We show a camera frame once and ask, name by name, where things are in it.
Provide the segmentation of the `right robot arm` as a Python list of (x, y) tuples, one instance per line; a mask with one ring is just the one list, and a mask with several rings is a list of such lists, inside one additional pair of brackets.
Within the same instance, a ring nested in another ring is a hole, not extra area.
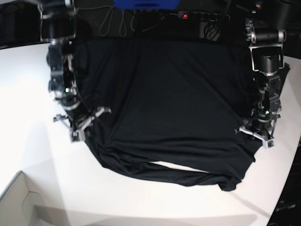
[(39, 0), (40, 39), (47, 42), (49, 93), (65, 115), (53, 120), (64, 124), (72, 141), (107, 139), (124, 127), (126, 92), (142, 62), (130, 62), (130, 73), (115, 68), (126, 45), (121, 40), (77, 38), (77, 9), (72, 0)]

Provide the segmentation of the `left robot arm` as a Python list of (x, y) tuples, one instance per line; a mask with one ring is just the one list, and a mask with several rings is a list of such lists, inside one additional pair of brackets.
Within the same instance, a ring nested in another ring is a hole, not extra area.
[(299, 0), (254, 0), (245, 20), (252, 71), (261, 75), (254, 77), (259, 91), (257, 105), (238, 131), (262, 141), (266, 149), (275, 145), (274, 131), (282, 109), (278, 73), (285, 68), (286, 27), (300, 8)]

